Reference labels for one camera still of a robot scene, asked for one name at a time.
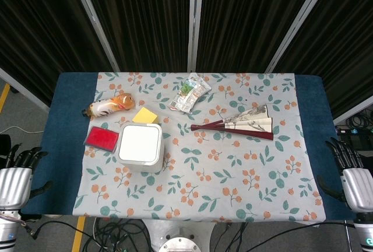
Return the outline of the crumpled snack packet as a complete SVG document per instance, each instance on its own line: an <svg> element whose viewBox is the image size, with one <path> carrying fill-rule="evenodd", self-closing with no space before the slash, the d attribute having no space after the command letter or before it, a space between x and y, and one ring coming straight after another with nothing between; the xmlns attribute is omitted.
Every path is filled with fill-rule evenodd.
<svg viewBox="0 0 373 252"><path fill-rule="evenodd" d="M172 111L191 114L195 103L211 89L201 76L195 72L190 73L175 97L169 102L168 108Z"/></svg>

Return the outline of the orange drink bottle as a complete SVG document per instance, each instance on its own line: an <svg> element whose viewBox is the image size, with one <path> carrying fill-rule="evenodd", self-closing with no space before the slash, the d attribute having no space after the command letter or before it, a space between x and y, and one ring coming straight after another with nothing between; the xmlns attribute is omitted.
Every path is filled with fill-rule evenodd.
<svg viewBox="0 0 373 252"><path fill-rule="evenodd" d="M88 108L82 110L85 117L103 117L117 111L131 110L135 107L134 98L130 93L92 102Z"/></svg>

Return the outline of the floral grey tablecloth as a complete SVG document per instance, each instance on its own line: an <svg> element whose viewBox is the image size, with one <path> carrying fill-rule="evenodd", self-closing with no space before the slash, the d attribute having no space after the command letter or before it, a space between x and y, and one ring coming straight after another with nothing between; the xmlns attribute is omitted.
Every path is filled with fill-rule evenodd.
<svg viewBox="0 0 373 252"><path fill-rule="evenodd" d="M311 169L290 73L206 73L211 90L191 113L168 104L185 73L100 73L95 98L126 92L136 108L159 117L161 170L136 171L116 153L86 147L74 215L208 222L310 221L326 218ZM271 141L219 131L192 131L266 105Z"/></svg>

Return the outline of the yellow sponge block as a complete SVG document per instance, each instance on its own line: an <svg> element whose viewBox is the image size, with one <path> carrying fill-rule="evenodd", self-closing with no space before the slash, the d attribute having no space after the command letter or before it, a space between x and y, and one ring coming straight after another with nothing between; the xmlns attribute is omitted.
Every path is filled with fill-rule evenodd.
<svg viewBox="0 0 373 252"><path fill-rule="evenodd" d="M132 119L134 123L142 123L142 124L158 124L159 117L154 112L150 111L149 109L142 107Z"/></svg>

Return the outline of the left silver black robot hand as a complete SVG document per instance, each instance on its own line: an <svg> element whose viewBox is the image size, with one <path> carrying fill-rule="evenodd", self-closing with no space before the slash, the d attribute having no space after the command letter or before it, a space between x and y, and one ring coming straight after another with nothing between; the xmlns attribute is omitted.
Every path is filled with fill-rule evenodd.
<svg viewBox="0 0 373 252"><path fill-rule="evenodd" d="M34 172L48 152L37 146L17 154L19 148L19 144L13 145L0 162L0 211L20 210L52 187L52 181L47 181L40 188L31 188Z"/></svg>

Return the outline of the red ink pad case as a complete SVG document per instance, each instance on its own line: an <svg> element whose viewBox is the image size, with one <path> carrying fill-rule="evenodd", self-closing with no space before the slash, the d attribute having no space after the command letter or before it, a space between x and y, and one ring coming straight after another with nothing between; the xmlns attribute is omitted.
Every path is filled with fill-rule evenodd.
<svg viewBox="0 0 373 252"><path fill-rule="evenodd" d="M101 127L91 127L84 141L86 146L113 153L115 151L119 133Z"/></svg>

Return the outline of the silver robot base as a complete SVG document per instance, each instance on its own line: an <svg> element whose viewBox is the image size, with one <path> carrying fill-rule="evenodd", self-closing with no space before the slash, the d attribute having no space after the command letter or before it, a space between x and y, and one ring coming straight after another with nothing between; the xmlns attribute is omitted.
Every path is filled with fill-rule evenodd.
<svg viewBox="0 0 373 252"><path fill-rule="evenodd" d="M155 252L209 252L214 223L144 220Z"/></svg>

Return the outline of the white square box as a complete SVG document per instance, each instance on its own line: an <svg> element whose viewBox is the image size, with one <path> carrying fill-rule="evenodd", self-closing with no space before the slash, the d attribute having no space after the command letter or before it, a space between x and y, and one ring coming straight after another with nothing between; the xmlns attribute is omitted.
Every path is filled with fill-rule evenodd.
<svg viewBox="0 0 373 252"><path fill-rule="evenodd" d="M135 122L125 124L119 133L115 154L133 172L159 172L164 159L161 126Z"/></svg>

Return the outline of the blue table cover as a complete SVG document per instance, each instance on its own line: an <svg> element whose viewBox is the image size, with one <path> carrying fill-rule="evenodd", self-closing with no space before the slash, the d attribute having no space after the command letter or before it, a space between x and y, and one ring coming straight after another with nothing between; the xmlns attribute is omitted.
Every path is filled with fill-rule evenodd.
<svg viewBox="0 0 373 252"><path fill-rule="evenodd" d="M34 187L46 180L51 180L53 186L27 204L27 213L73 214L88 131L91 127L101 127L120 132L137 113L135 103L131 110L117 111L108 116L90 118L82 115L83 109L97 101L94 94L99 74L63 73L59 77L41 143L48 156L39 164L33 180ZM340 190L339 172L325 143L336 132L322 79L311 75L294 76L305 144L315 181L320 175L330 188ZM353 218L346 204L324 194L317 182L316 186L323 201L325 220Z"/></svg>

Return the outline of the black power strip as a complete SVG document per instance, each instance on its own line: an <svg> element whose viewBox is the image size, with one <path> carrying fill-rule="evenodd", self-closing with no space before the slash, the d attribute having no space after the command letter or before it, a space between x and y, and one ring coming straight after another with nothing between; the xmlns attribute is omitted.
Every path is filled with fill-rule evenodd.
<svg viewBox="0 0 373 252"><path fill-rule="evenodd" d="M356 136L373 136L373 129L343 129L343 128L336 128L336 132L338 135L356 135Z"/></svg>

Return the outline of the paper folding fan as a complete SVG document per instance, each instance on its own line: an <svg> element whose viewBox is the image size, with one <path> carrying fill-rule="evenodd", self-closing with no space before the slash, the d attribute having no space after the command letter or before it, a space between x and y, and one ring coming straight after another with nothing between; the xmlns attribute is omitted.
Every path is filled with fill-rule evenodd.
<svg viewBox="0 0 373 252"><path fill-rule="evenodd" d="M192 124L191 131L222 131L272 141L274 138L272 127L272 117L269 117L267 105L263 104L208 124Z"/></svg>

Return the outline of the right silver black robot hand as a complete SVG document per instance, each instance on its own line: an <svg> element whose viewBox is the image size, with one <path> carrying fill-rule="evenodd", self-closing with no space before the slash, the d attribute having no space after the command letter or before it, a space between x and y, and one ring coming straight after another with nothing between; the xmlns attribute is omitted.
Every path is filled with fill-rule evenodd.
<svg viewBox="0 0 373 252"><path fill-rule="evenodd" d="M342 191L327 186L322 176L316 180L322 191L334 199L344 202L355 213L373 212L373 174L363 164L360 154L344 141L331 138L325 142L332 151L340 174Z"/></svg>

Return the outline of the black curtain screen panels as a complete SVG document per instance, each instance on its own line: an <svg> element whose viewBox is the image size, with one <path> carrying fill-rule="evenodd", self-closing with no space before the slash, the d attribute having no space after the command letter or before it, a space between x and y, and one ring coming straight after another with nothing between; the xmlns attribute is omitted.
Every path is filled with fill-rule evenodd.
<svg viewBox="0 0 373 252"><path fill-rule="evenodd" d="M0 0L0 71L49 106L60 74L322 78L333 116L373 97L373 0Z"/></svg>

